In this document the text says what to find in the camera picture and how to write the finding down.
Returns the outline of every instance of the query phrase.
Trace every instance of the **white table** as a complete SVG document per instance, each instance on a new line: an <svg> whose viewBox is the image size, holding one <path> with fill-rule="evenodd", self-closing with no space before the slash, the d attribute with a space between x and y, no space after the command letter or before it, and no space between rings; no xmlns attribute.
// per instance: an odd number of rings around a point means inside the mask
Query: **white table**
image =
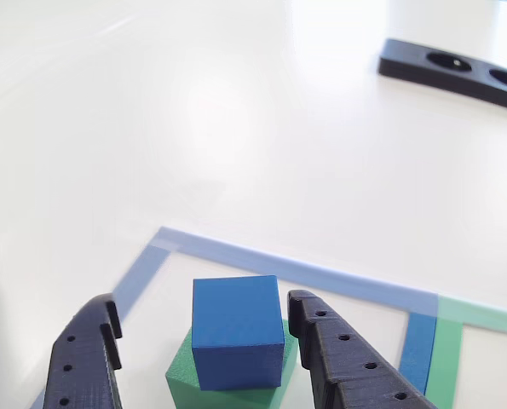
<svg viewBox="0 0 507 409"><path fill-rule="evenodd" d="M507 66L507 3L0 0L0 409L163 225L507 308L507 109L380 78L386 37ZM164 268L124 322L125 408L172 407L190 279L240 274ZM403 313L319 292L398 362ZM462 350L455 407L506 408L507 336Z"/></svg>

